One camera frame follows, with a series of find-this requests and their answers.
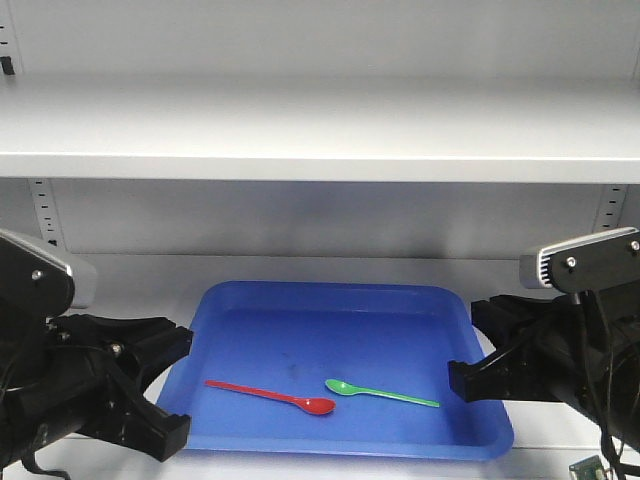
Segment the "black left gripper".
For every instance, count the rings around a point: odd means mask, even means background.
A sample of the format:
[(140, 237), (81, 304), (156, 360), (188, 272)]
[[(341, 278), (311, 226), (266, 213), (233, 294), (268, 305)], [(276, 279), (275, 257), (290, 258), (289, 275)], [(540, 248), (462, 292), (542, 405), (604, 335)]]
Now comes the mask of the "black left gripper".
[(187, 443), (191, 417), (144, 397), (186, 357), (193, 333), (165, 317), (88, 314), (46, 325), (1, 304), (1, 465), (37, 465), (35, 454), (71, 433), (164, 462)]

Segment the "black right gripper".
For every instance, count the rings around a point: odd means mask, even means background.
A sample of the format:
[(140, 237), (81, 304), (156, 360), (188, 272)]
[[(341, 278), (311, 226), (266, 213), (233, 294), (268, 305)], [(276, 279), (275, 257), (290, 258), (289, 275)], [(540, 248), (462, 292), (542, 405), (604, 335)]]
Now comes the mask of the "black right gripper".
[(450, 389), (480, 400), (558, 402), (639, 449), (639, 289), (551, 300), (497, 295), (471, 303), (471, 320), (494, 347), (470, 364), (449, 361)]

